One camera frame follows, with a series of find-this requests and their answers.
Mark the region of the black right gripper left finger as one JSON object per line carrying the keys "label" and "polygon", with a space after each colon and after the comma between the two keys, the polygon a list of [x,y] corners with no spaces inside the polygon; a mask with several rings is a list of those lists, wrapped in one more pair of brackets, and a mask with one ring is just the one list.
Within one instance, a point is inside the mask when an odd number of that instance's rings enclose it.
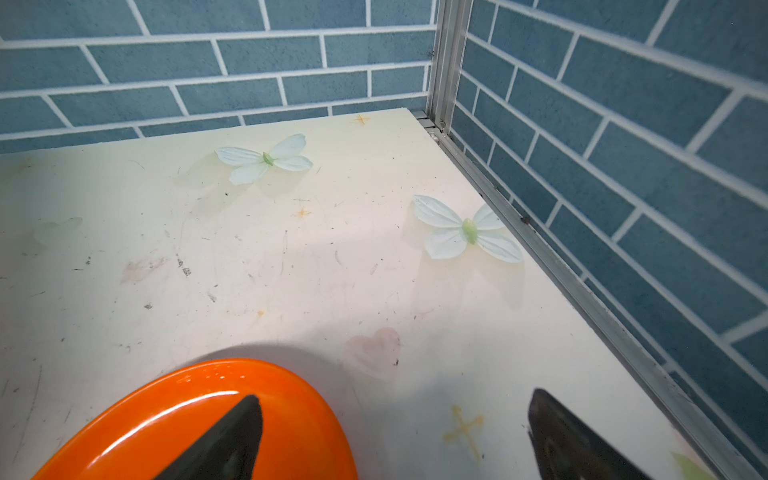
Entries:
{"label": "black right gripper left finger", "polygon": [[247,395],[156,479],[251,479],[262,435],[260,401]]}

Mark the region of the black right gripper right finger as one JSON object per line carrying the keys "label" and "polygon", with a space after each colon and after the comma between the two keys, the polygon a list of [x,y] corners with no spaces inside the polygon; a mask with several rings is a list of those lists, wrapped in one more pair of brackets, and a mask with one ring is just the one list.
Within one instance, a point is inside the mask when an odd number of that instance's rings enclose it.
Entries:
{"label": "black right gripper right finger", "polygon": [[649,479],[542,388],[533,391],[528,421],[529,437],[543,479]]}

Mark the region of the orange plate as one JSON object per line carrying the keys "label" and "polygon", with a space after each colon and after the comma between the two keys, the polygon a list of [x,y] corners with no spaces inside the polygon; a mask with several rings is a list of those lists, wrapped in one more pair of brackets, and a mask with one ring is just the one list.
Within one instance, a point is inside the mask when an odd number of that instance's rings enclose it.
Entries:
{"label": "orange plate", "polygon": [[343,429],[323,397],[265,361],[206,361],[155,380],[110,407],[36,473],[38,479],[156,479],[245,396],[263,435],[251,479],[355,479]]}

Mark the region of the aluminium frame rail right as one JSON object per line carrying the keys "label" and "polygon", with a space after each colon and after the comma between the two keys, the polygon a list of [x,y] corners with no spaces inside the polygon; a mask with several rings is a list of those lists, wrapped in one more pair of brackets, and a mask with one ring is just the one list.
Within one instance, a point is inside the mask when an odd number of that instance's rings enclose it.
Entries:
{"label": "aluminium frame rail right", "polygon": [[719,476],[767,475],[767,5],[438,1],[428,110]]}

